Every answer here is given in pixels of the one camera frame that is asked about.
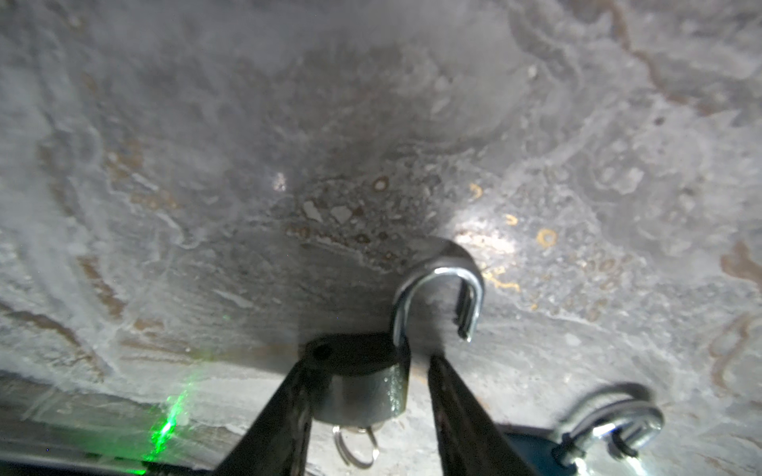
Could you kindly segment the black padlock with key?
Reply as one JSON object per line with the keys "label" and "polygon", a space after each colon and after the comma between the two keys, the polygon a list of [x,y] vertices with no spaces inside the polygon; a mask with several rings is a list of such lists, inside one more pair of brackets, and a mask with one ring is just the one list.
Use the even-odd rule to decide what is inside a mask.
{"label": "black padlock with key", "polygon": [[406,411],[412,304],[424,285],[442,278],[460,279],[456,325],[458,336],[470,342],[484,303],[484,279],[472,261],[440,257],[405,276],[393,299],[387,331],[333,334],[308,343],[304,362],[313,419],[333,427],[345,464],[371,468],[380,455],[375,428]]}

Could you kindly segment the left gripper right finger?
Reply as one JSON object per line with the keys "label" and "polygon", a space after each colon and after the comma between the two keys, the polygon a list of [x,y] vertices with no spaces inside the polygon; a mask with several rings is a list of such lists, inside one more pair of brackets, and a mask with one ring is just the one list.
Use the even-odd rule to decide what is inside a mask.
{"label": "left gripper right finger", "polygon": [[428,383],[444,475],[535,475],[446,357],[431,357]]}

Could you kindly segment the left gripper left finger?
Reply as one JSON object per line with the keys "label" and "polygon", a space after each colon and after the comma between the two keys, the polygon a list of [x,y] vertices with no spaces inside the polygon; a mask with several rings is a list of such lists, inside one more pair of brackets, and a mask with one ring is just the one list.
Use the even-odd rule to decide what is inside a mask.
{"label": "left gripper left finger", "polygon": [[300,361],[214,475],[304,475],[313,414]]}

